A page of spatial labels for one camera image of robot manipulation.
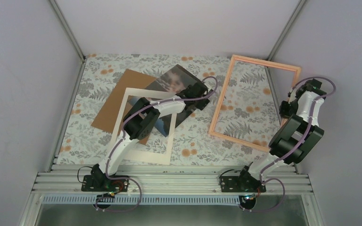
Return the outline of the sunset landscape photo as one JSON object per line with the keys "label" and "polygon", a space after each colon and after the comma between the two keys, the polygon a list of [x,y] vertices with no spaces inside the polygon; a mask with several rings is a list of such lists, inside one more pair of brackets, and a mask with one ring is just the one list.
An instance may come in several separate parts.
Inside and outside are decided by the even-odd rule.
{"label": "sunset landscape photo", "polygon": [[[128,103],[132,108],[124,116],[123,121],[126,121],[130,116],[136,113],[138,110],[150,105],[150,101],[145,97],[132,97]],[[129,120],[124,129],[133,138],[147,137],[148,134],[155,127],[164,137],[169,136],[170,125],[171,125],[171,114],[159,117],[159,111],[151,106],[146,110],[140,112]]]}

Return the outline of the white mat board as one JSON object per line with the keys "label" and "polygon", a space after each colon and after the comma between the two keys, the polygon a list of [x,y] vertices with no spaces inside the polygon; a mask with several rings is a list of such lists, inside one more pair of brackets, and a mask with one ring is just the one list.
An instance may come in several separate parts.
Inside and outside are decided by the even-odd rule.
{"label": "white mat board", "polygon": [[[147,89],[137,89],[137,88],[126,88],[124,96],[121,102],[120,110],[118,117],[115,121],[115,126],[112,132],[112,138],[108,144],[108,151],[111,151],[116,144],[116,132],[122,129],[123,125],[123,113],[125,112],[126,104],[128,103],[129,96],[132,97],[148,97],[156,99],[167,99],[173,97],[175,94],[173,92],[163,92]],[[138,150],[137,147],[139,144],[135,144],[132,149],[125,155],[126,160],[130,161],[141,161],[147,163],[157,163],[162,165],[169,165],[171,160],[171,154],[173,150],[173,133],[175,131],[176,123],[176,114],[172,114],[171,125],[169,129],[169,136],[167,143],[165,145],[165,153],[153,153],[147,151]]]}

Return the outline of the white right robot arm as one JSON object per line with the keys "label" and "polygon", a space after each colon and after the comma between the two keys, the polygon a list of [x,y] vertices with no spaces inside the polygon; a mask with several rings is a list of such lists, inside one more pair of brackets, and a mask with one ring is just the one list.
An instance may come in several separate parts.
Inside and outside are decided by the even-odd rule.
{"label": "white right robot arm", "polygon": [[243,192],[255,185],[255,180],[262,181],[277,167],[299,163],[313,149],[324,135],[319,127],[318,113],[325,101],[326,92],[304,91],[292,92],[288,102],[291,116],[271,139],[270,152],[264,158],[253,162],[248,170],[237,178],[237,187]]}

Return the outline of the clear acrylic sheet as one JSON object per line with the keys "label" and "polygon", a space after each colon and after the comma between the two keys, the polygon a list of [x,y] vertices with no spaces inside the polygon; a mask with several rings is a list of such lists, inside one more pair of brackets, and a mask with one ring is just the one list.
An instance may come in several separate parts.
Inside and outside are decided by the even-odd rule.
{"label": "clear acrylic sheet", "polygon": [[[158,79],[153,81],[151,84],[149,84],[146,88],[148,90],[173,92],[174,94],[178,94],[179,92],[186,89],[188,85],[194,85],[195,83],[203,82],[182,66],[176,65],[169,71],[161,75]],[[156,98],[145,98],[148,100],[157,100]],[[182,113],[177,114],[175,126],[180,125],[194,111],[195,110],[186,110]]]}

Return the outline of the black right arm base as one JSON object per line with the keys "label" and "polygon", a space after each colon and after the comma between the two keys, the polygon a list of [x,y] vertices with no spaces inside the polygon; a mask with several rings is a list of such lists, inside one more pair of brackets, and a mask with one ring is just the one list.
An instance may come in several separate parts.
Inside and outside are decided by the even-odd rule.
{"label": "black right arm base", "polygon": [[[258,179],[255,179],[248,172],[249,167],[244,166],[242,170],[229,169],[223,172],[219,178],[218,182],[223,193],[265,193],[266,186],[262,185]],[[224,174],[228,172],[239,172],[238,176],[225,176]]]}

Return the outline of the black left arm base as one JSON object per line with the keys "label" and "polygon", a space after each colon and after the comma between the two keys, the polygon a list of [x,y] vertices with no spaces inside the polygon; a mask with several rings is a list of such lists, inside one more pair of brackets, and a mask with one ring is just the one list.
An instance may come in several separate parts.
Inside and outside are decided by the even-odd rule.
{"label": "black left arm base", "polygon": [[77,179],[81,183],[81,190],[83,192],[104,192],[104,193],[118,193],[127,192],[129,177],[128,176],[116,176],[111,175],[113,179],[108,179],[105,173],[99,168],[98,164],[91,166],[85,166],[90,168],[90,173],[79,177],[79,172],[83,167],[77,171]]}

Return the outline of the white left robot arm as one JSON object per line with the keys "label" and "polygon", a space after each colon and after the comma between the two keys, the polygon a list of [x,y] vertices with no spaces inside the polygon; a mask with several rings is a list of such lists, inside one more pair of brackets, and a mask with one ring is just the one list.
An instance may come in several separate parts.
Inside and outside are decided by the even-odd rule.
{"label": "white left robot arm", "polygon": [[160,118],[167,115],[179,114],[190,107],[204,109],[209,103],[209,97],[216,88],[209,90],[203,83],[188,86],[178,94],[165,99],[147,100],[140,98],[124,116],[121,134],[117,137],[114,146],[106,157],[94,167],[96,176],[94,185],[101,191],[109,189],[112,177],[117,173],[121,161],[134,148],[134,146],[154,128]]}

